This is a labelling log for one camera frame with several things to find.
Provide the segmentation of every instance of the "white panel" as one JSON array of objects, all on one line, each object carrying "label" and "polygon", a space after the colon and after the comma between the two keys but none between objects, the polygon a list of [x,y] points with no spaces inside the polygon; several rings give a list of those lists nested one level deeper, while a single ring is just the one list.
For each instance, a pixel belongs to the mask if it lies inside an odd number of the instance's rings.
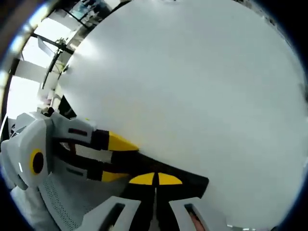
[{"label": "white panel", "polygon": [[47,69],[35,65],[28,61],[20,61],[15,74],[22,78],[27,78],[38,83],[41,83],[45,77]]},{"label": "white panel", "polygon": [[209,177],[239,227],[273,227],[307,156],[303,70],[231,0],[135,0],[99,24],[60,78],[77,115],[166,164]]}]

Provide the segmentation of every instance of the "yellow triangle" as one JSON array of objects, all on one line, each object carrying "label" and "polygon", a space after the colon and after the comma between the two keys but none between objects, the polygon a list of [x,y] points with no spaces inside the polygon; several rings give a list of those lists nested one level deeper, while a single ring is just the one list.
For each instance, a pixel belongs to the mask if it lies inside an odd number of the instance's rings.
[{"label": "yellow triangle", "polygon": [[165,173],[158,173],[159,185],[182,184],[178,178]]},{"label": "yellow triangle", "polygon": [[122,177],[127,177],[127,176],[129,176],[129,174],[127,173],[113,173],[113,172],[103,171],[102,181],[111,182],[111,181],[117,180]]},{"label": "yellow triangle", "polygon": [[130,180],[131,184],[146,184],[146,185],[152,185],[153,183],[153,177],[154,173],[147,173],[140,176],[137,176]]},{"label": "yellow triangle", "polygon": [[109,151],[138,151],[139,148],[132,144],[131,142],[125,140],[123,137],[109,132],[109,143],[108,143]]}]

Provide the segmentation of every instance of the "window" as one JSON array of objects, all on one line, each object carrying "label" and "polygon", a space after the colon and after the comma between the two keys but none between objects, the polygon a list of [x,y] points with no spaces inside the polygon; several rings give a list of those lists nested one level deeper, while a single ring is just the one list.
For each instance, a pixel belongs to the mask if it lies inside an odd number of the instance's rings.
[{"label": "window", "polygon": [[[69,28],[50,18],[45,18],[35,30],[35,33],[37,35],[41,35],[42,37],[48,38],[49,40],[54,42],[61,38],[66,39],[69,36],[70,32],[71,30]],[[58,49],[56,46],[53,46],[47,42],[45,42],[45,44],[53,53],[56,53]],[[29,38],[22,51],[22,55],[25,61],[44,68],[47,68],[52,60],[52,57],[46,54],[39,47],[38,39],[34,37]]]},{"label": "window", "polygon": [[38,90],[39,83],[13,76],[7,104],[8,118],[16,119],[21,113],[36,112],[39,104]]}]

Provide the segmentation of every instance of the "mesh panel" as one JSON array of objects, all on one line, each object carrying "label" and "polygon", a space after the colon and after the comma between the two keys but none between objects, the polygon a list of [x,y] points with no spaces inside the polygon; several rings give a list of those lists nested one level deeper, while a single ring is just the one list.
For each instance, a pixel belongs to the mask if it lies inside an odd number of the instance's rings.
[{"label": "mesh panel", "polygon": [[128,178],[113,182],[85,180],[68,172],[69,165],[54,158],[54,170],[39,186],[43,201],[62,231],[77,229],[83,216],[107,200],[119,196]]},{"label": "mesh panel", "polygon": [[53,216],[54,219],[56,220],[56,223],[59,225],[59,227],[62,230],[68,230],[68,231],[73,231],[77,229],[79,226],[77,225],[76,222],[74,222],[71,219],[67,211],[64,209],[63,205],[61,204],[58,193],[54,185],[52,184],[51,180],[49,179],[45,180],[43,182],[43,186],[46,190],[47,196],[49,197],[49,202],[51,206],[55,210],[57,217],[61,219],[61,221],[58,221],[57,219],[55,219],[55,216]]}]

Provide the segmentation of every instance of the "yellow marking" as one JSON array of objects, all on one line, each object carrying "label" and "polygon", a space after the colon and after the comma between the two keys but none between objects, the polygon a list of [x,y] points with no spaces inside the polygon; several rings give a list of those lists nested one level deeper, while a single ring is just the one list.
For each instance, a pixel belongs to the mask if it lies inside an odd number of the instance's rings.
[{"label": "yellow marking", "polygon": [[34,171],[34,168],[33,168],[33,160],[34,160],[34,157],[35,157],[35,154],[36,154],[36,153],[43,153],[43,152],[42,152],[41,149],[36,148],[36,149],[34,149],[33,152],[31,153],[30,162],[29,162],[29,167],[30,167],[30,170],[31,170],[31,172],[32,172],[33,175],[39,174],[39,173],[36,173],[36,172]]},{"label": "yellow marking", "polygon": [[127,173],[113,173],[113,172],[103,171],[102,181],[111,182],[111,181],[117,180],[122,177],[127,177],[127,176],[129,176],[129,174]]},{"label": "yellow marking", "polygon": [[146,185],[152,185],[153,183],[153,177],[154,173],[147,173],[140,176],[137,176],[130,180],[131,184],[146,184]]},{"label": "yellow marking", "polygon": [[183,184],[178,178],[165,173],[158,173],[159,185]]},{"label": "yellow marking", "polygon": [[125,140],[123,137],[109,132],[109,143],[108,143],[109,151],[137,151],[139,148],[132,144],[131,142]]}]

